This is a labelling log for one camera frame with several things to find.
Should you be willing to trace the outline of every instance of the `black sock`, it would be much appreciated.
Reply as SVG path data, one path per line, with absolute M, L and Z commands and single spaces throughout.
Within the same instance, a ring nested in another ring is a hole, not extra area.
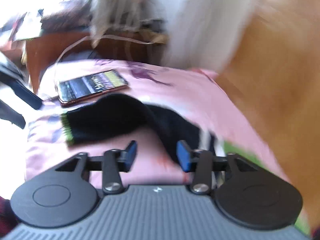
M 179 140 L 185 140 L 191 149 L 199 147 L 200 129 L 197 126 L 170 109 L 143 104 L 125 94 L 107 95 L 93 104 L 67 112 L 61 118 L 68 145 L 112 138 L 147 125 L 157 133 L 176 163 Z M 214 153 L 215 136 L 210 137 L 207 150 Z

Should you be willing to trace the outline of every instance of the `white cable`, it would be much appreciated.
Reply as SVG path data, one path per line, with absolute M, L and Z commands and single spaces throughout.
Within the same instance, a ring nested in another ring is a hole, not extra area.
M 121 36 L 116 36 L 116 35 L 112 35 L 112 34 L 108 34 L 108 35 L 103 35 L 101 36 L 101 39 L 112 39 L 112 40 L 118 40 L 118 41 L 130 41 L 133 43 L 137 43 L 137 44 L 142 44 L 142 45 L 152 45 L 154 44 L 154 42 L 144 42 L 144 41 L 138 41 L 135 39 L 131 39 L 131 38 L 126 38 L 126 37 L 121 37 Z M 58 68 L 58 63 L 59 61 L 62 59 L 62 57 L 64 56 L 64 54 L 66 54 L 69 50 L 73 49 L 75 46 L 79 45 L 81 42 L 83 41 L 89 41 L 92 40 L 92 38 L 90 36 L 85 36 L 82 39 L 74 42 L 73 44 L 69 45 L 68 47 L 66 47 L 64 49 L 64 51 L 60 54 L 60 56 L 58 57 L 58 59 L 56 60 L 56 62 L 54 63 L 54 84 L 57 83 L 56 80 L 56 73 L 57 73 L 57 68 Z

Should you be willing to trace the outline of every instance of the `red fabric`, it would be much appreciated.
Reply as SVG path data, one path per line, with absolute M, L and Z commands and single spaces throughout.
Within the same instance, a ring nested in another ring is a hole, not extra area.
M 16 224 L 9 200 L 0 197 L 0 236 L 5 236 Z

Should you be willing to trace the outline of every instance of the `green fabric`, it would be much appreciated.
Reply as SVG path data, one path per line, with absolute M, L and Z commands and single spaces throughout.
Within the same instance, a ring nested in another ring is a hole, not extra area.
M 62 130 L 66 135 L 66 142 L 69 146 L 71 146 L 74 144 L 74 141 L 71 133 L 70 124 L 69 124 L 67 115 L 65 113 L 61 115 L 61 122 L 62 122 Z
M 226 154 L 227 153 L 237 153 L 237 154 L 241 155 L 242 157 L 248 159 L 249 161 L 253 162 L 254 164 L 268 170 L 265 167 L 265 165 L 263 165 L 262 161 L 259 160 L 259 158 L 253 152 L 245 151 L 245 150 L 241 149 L 240 147 L 237 147 L 228 141 L 224 142 L 223 149 Z M 297 229 L 299 229 L 302 233 L 304 233 L 308 236 L 310 235 L 310 226 L 308 225 L 308 220 L 302 212 L 300 213 L 300 215 L 295 223 L 295 227 Z

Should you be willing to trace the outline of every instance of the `metal screw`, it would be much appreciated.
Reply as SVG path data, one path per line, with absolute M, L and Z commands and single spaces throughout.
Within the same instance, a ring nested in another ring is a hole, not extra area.
M 116 190 L 120 189 L 120 184 L 117 182 L 110 182 L 104 188 L 107 191 L 116 191 Z
M 200 157 L 200 154 L 203 152 L 201 149 L 193 150 L 193 157 Z
M 161 187 L 156 187 L 156 188 L 153 189 L 153 191 L 156 192 L 156 193 L 159 193 L 159 192 L 162 191 L 162 188 Z
M 202 183 L 195 184 L 193 186 L 193 190 L 198 193 L 206 192 L 208 189 L 209 189 L 208 185 L 202 184 Z

